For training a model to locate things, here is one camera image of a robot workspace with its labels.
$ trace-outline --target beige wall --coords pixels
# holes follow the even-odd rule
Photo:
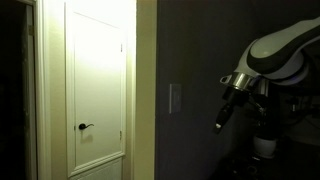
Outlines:
[[[134,179],[154,179],[157,0],[137,1]]]
[[[52,180],[67,179],[64,2],[47,0],[44,7],[50,80]]]

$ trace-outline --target doorway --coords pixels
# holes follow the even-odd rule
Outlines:
[[[26,89],[34,77],[28,78],[26,74],[29,71],[26,71],[23,65],[28,61],[23,50],[28,48],[23,48],[26,43],[23,34],[27,31],[24,28],[27,6],[15,0],[0,2],[0,32],[3,36],[0,43],[0,155],[3,168],[0,173],[2,178],[8,180],[36,179],[31,176],[32,169],[36,175],[36,167],[32,168],[30,165],[30,153],[36,152],[30,152],[29,148],[30,141],[36,141],[35,136],[30,136],[35,134],[36,129],[32,128],[30,131],[30,121],[26,118],[31,114],[29,109],[35,109],[34,100],[29,103],[30,89]],[[36,151],[36,144],[33,146],[33,151]]]

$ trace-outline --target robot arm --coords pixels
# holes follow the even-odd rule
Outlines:
[[[293,85],[303,80],[308,74],[308,63],[301,50],[317,40],[320,40],[320,17],[300,21],[253,41],[232,75],[220,80],[228,86],[223,95],[227,103],[218,114],[214,131],[221,131],[234,106],[243,106],[248,101],[261,78],[278,85]]]

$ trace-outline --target door lever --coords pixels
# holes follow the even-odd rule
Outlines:
[[[84,130],[84,129],[86,129],[86,128],[89,127],[89,126],[94,126],[94,125],[93,125],[93,124],[89,124],[89,125],[87,126],[86,124],[81,123],[81,124],[79,125],[79,129],[80,129],[80,130]]]

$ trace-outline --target white door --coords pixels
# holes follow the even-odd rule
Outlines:
[[[22,34],[26,177],[37,179],[33,10],[26,5]]]
[[[112,21],[88,12],[72,9],[67,21],[67,117],[73,123],[68,126],[71,176],[124,154],[124,33]]]

